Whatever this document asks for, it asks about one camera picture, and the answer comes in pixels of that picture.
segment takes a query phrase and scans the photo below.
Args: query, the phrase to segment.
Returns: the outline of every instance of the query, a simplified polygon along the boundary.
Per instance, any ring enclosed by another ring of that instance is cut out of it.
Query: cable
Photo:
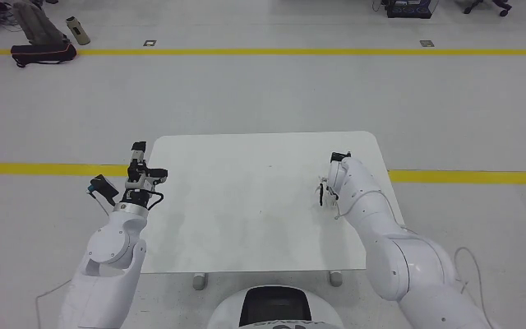
[[[323,183],[320,183],[320,206],[323,206]]]
[[[442,281],[444,282],[445,284],[445,270],[444,270],[444,264],[442,263],[442,258],[440,256],[440,254],[436,251],[435,247],[433,247],[433,245],[429,242],[431,240],[429,240],[428,238],[426,237],[422,237],[420,234],[418,234],[417,232],[413,231],[412,229],[408,229],[408,227],[406,225],[400,225],[400,227],[402,229],[405,229],[406,231],[409,231],[413,234],[416,235],[415,239],[418,239],[422,242],[424,242],[425,244],[427,244],[429,246],[429,248],[431,248],[433,250],[433,252],[436,254],[436,258],[438,258],[438,262],[441,264],[441,269],[442,269]]]
[[[164,194],[163,194],[163,193],[156,192],[156,191],[148,191],[148,193],[155,194],[155,195],[158,195],[158,196],[159,196],[159,200],[157,200],[156,202],[154,202],[153,205],[151,205],[151,206],[148,207],[148,211],[150,211],[150,210],[151,210],[156,204],[158,204],[159,202],[163,201],[163,199],[164,199]]]
[[[93,195],[93,193],[88,193],[89,195],[91,195],[91,197],[93,197],[97,203],[99,203],[99,206],[102,208],[102,210],[106,213],[106,215],[109,215],[109,213],[106,211],[106,209],[104,208],[104,206],[102,205],[102,203],[100,203],[99,199],[97,199],[97,197],[95,195]]]
[[[372,7],[373,11],[378,12],[380,10],[380,7],[381,7],[381,0],[380,0],[380,4],[378,5],[377,9],[375,9],[375,2],[374,1],[372,2],[371,7]]]
[[[60,288],[62,288],[64,285],[67,285],[71,281],[72,281],[72,279],[62,283],[61,285],[59,285],[58,287],[56,287],[56,288],[54,288],[54,289],[52,289],[50,291],[46,291],[45,293],[40,294],[40,295],[35,297],[35,311],[36,311],[36,321],[37,321],[37,328],[38,329],[40,329],[42,327],[42,324],[41,324],[41,321],[40,321],[39,298],[45,297],[48,294],[51,294],[52,292],[54,292],[56,290],[59,290]]]
[[[484,305],[484,294],[482,293],[482,276],[480,274],[480,267],[478,267],[478,262],[477,262],[477,259],[475,258],[475,255],[473,255],[471,250],[469,250],[469,248],[467,247],[458,248],[454,252],[454,258],[453,258],[454,268],[457,270],[457,274],[459,275],[460,282],[462,282],[462,291],[460,293],[462,294],[468,288],[467,287],[468,282],[462,279],[462,276],[460,275],[459,267],[457,265],[457,257],[462,250],[465,250],[466,252],[468,252],[469,256],[471,256],[471,258],[473,259],[473,262],[475,263],[475,267],[477,268],[477,276],[478,276],[478,288],[480,289],[480,304],[482,308],[482,313],[484,313],[484,317],[486,318],[487,324],[490,326],[490,328],[495,329],[493,325],[491,324],[490,319],[487,317],[486,306]]]
[[[384,196],[385,200],[387,201],[387,204],[389,205],[389,208],[391,209],[391,215],[393,216],[394,222],[396,224],[398,224],[398,221],[396,220],[395,212],[393,211],[393,207],[391,205],[391,202],[389,201],[389,198],[387,198],[387,196],[381,190],[371,190],[371,191],[367,191],[367,192],[363,193],[362,195],[360,195],[356,199],[356,201],[353,203],[353,205],[344,214],[340,214],[339,213],[338,202],[336,202],[336,208],[338,208],[338,215],[335,217],[335,220],[337,220],[339,217],[343,217],[343,216],[347,215],[349,212],[351,212],[351,210],[354,208],[354,205],[356,205],[358,203],[358,200],[360,200],[363,196],[366,196],[369,193],[380,193],[382,196]]]

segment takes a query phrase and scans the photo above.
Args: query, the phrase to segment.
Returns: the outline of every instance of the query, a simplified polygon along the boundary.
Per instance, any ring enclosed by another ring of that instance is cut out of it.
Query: black bag
[[[72,44],[12,46],[11,55],[18,67],[30,63],[60,64],[75,58],[76,49]]]

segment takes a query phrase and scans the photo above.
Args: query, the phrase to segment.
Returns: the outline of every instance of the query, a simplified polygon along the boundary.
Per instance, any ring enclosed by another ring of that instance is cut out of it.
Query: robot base
[[[260,329],[276,321],[323,324],[342,328],[336,310],[315,294],[285,285],[263,285],[241,290],[225,299],[214,311],[208,329],[232,329],[258,323]]]

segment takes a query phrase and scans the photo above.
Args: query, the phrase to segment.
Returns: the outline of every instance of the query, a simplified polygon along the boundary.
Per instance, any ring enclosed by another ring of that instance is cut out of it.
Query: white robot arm
[[[326,183],[339,216],[366,249],[372,288],[397,301],[413,328],[491,328],[483,312],[453,288],[456,270],[445,250],[398,225],[389,200],[359,160],[333,153]]]
[[[117,205],[113,202],[117,194],[113,186],[102,176],[91,181],[88,193],[100,192],[114,208],[109,222],[88,242],[62,305],[59,329],[120,328],[128,315],[146,254],[146,243],[139,234],[146,226],[148,210],[163,199],[155,192],[155,185],[168,176],[164,169],[147,168],[145,148],[145,142],[132,147],[126,191]],[[159,200],[148,207],[152,194]],[[101,276],[101,264],[124,271],[119,276]]]

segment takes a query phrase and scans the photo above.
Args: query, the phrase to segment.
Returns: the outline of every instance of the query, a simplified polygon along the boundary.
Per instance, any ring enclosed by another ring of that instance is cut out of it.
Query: bag
[[[69,44],[69,39],[48,19],[42,7],[34,0],[16,0],[12,14],[30,44]]]
[[[75,58],[76,49],[72,44],[12,46],[11,55],[18,67],[30,63],[60,64]]]

